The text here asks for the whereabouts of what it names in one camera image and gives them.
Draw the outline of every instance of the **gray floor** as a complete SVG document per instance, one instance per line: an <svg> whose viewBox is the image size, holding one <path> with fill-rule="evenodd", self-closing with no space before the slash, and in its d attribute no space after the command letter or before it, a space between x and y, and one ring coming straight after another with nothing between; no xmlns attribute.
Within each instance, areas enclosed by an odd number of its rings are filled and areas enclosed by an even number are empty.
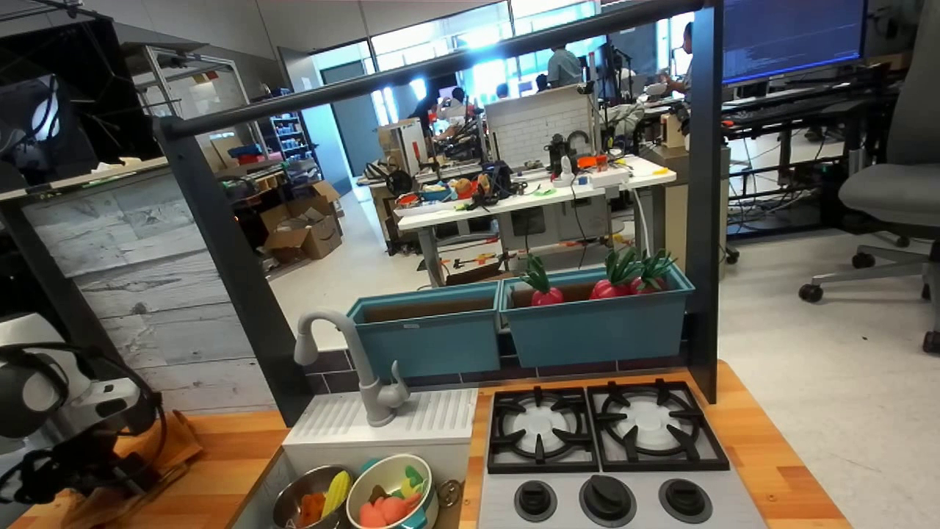
<svg viewBox="0 0 940 529"><path fill-rule="evenodd" d="M418 255L384 255L368 202L345 205L345 248L274 277L289 319L426 286ZM929 327L919 280L838 286L821 307L796 298L813 272L847 264L854 245L844 233L743 245L724 280L719 355L852 527L938 527L940 360L919 354Z"/></svg>

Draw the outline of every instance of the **stovetop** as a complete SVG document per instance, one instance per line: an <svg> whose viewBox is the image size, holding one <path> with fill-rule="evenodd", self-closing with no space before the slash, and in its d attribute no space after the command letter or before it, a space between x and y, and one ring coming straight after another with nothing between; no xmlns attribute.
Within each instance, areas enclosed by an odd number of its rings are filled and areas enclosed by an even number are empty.
<svg viewBox="0 0 940 529"><path fill-rule="evenodd" d="M481 529L765 527L684 382L496 391Z"/></svg>

